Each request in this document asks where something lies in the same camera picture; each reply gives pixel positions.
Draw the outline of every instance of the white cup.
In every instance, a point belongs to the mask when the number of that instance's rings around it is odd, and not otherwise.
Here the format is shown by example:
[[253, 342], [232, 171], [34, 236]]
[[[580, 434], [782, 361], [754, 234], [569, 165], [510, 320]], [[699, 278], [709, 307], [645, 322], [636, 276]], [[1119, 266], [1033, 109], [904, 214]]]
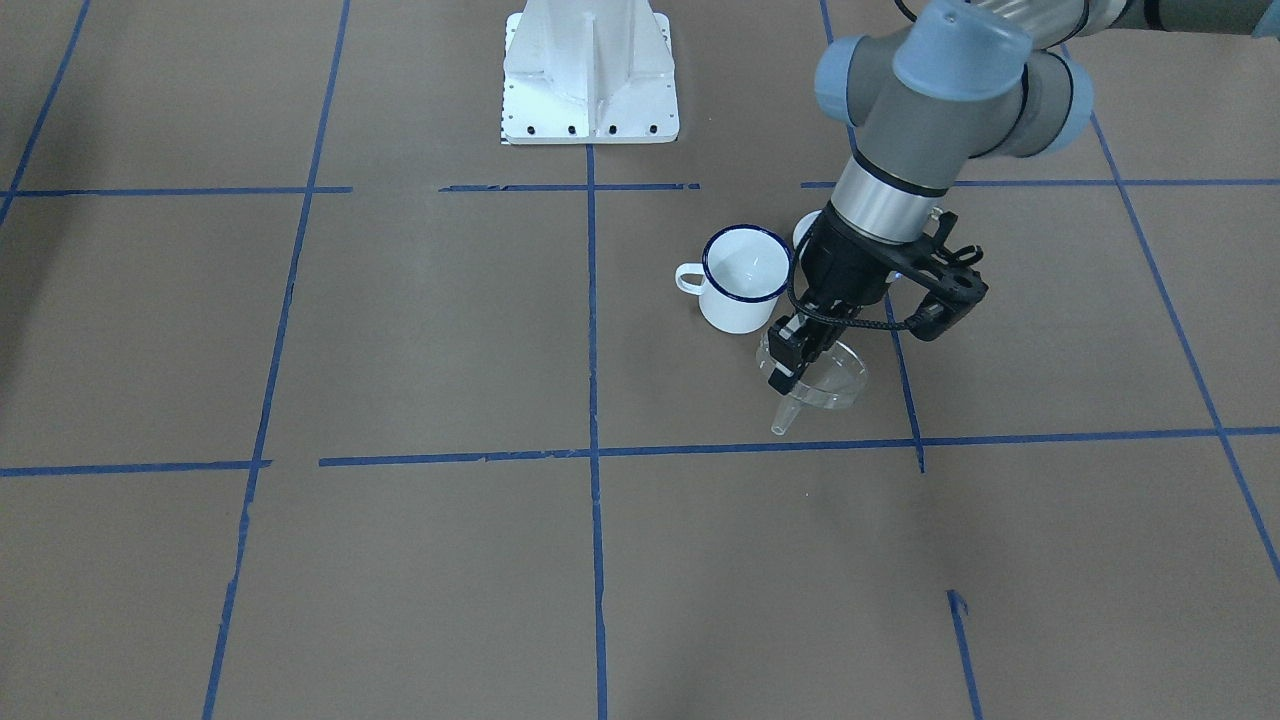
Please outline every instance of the white cup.
[[[701, 263], [676, 268], [676, 287], [698, 296], [703, 316], [717, 329], [744, 334], [769, 322], [790, 270], [786, 241], [756, 225], [731, 225], [707, 241]], [[690, 283], [687, 275], [703, 282]]]

